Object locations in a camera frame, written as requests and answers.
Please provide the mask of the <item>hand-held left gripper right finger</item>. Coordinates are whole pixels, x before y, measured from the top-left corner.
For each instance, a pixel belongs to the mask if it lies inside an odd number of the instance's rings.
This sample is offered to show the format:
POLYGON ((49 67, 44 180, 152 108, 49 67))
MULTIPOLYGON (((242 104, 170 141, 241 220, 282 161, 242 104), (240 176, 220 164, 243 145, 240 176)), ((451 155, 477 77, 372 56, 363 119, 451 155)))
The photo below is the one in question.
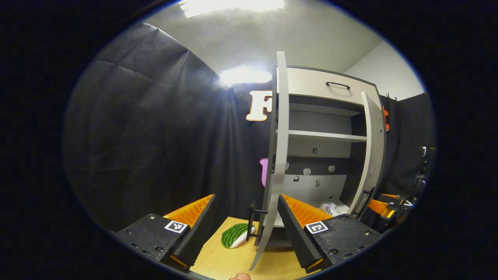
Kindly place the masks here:
POLYGON ((279 195, 278 211, 306 273, 342 265, 384 237, 348 214, 333 217, 284 194, 279 195))

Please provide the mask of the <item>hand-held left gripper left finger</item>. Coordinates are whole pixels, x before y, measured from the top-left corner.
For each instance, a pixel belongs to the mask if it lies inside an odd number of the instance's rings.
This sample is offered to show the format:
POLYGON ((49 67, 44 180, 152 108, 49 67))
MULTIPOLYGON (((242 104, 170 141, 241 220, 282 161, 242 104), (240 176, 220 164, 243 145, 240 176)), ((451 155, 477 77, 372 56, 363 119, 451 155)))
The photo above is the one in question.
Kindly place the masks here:
POLYGON ((187 272, 215 232, 215 207, 211 194, 166 215, 146 214, 113 235, 135 251, 187 272))

